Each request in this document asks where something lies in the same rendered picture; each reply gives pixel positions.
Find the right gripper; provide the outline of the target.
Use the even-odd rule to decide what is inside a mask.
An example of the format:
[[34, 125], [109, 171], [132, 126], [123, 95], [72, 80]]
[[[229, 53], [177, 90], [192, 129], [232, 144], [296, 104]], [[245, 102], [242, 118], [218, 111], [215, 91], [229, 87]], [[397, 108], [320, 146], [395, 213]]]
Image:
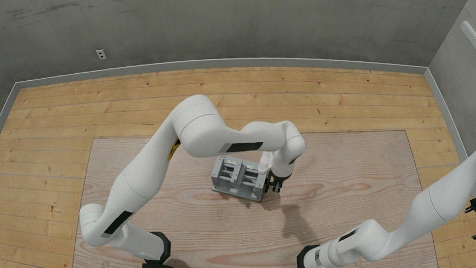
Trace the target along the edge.
[[[471, 199], [470, 200], [470, 203], [471, 203], [471, 206], [469, 206], [468, 208], [465, 209], [465, 213], [468, 213], [472, 210], [474, 210], [476, 212], [476, 198], [474, 199]], [[473, 238], [474, 240], [476, 239], [476, 235], [472, 236], [471, 238]]]

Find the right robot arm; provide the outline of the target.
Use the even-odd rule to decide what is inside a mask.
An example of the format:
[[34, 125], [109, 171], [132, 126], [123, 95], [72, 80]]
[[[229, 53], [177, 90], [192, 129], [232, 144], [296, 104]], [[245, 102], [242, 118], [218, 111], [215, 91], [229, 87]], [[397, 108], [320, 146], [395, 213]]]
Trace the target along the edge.
[[476, 185], [476, 151], [450, 173], [420, 192], [412, 201], [401, 227], [388, 233], [374, 219], [341, 237], [309, 250], [305, 268], [339, 268], [360, 256], [378, 262], [410, 242], [455, 219]]

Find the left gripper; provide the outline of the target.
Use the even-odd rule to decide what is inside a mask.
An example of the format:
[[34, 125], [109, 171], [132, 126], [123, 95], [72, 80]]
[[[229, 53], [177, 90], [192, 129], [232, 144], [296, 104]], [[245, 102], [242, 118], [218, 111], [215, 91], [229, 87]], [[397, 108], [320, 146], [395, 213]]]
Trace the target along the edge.
[[283, 182], [284, 182], [285, 180], [287, 180], [288, 178], [290, 178], [290, 176], [291, 176], [291, 174], [292, 174], [292, 173], [291, 173], [291, 174], [290, 174], [289, 176], [287, 176], [287, 177], [278, 177], [278, 176], [274, 175], [271, 170], [270, 170], [270, 173], [271, 173], [271, 176], [272, 176], [273, 179], [274, 179], [274, 181], [273, 181], [274, 187], [273, 187], [273, 190], [272, 190], [272, 191], [273, 191], [273, 192], [278, 192], [278, 193], [280, 192], [280, 186], [281, 186], [281, 184], [283, 184]]

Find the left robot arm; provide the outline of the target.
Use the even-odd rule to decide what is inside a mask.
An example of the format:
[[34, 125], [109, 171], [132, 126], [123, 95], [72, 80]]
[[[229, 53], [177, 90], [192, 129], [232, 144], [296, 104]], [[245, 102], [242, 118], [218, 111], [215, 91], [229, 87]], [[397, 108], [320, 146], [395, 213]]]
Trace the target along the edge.
[[109, 243], [130, 255], [160, 260], [164, 252], [162, 239], [128, 221], [158, 193], [180, 144], [189, 155], [199, 158], [263, 151], [258, 174], [271, 170], [278, 177], [289, 176], [295, 160], [306, 150], [305, 140], [290, 121], [251, 122], [237, 131], [225, 125], [208, 97], [188, 97], [119, 174], [106, 206], [90, 203], [80, 209], [86, 244], [100, 247]]

